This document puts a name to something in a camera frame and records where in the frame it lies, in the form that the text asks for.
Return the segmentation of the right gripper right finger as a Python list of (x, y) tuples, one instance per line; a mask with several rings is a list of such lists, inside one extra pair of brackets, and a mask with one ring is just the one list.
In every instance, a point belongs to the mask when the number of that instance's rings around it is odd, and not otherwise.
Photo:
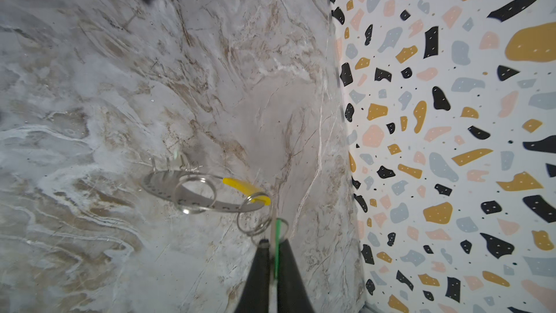
[(279, 245), (277, 312), (314, 313), (288, 239)]

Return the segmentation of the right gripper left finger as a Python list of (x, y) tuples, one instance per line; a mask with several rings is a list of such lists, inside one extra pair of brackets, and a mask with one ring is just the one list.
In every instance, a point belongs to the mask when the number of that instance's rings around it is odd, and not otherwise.
[(268, 313), (271, 274), (270, 242), (262, 239), (256, 249), (235, 313)]

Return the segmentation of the steel split keyring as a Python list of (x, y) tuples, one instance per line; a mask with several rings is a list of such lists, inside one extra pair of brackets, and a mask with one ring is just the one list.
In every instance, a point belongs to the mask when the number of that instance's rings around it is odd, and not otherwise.
[(236, 226), (246, 236), (259, 236), (270, 226), (273, 212), (272, 200), (266, 192), (252, 193), (240, 205)]

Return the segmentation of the metal key gauge with yellow handle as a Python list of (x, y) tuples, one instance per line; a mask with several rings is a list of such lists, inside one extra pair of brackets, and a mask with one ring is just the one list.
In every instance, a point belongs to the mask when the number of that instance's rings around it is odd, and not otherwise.
[(142, 189), (184, 214), (256, 212), (272, 204), (262, 188), (205, 172), (202, 166), (191, 165), (184, 154), (166, 158), (161, 167), (151, 159), (151, 165), (140, 180)]

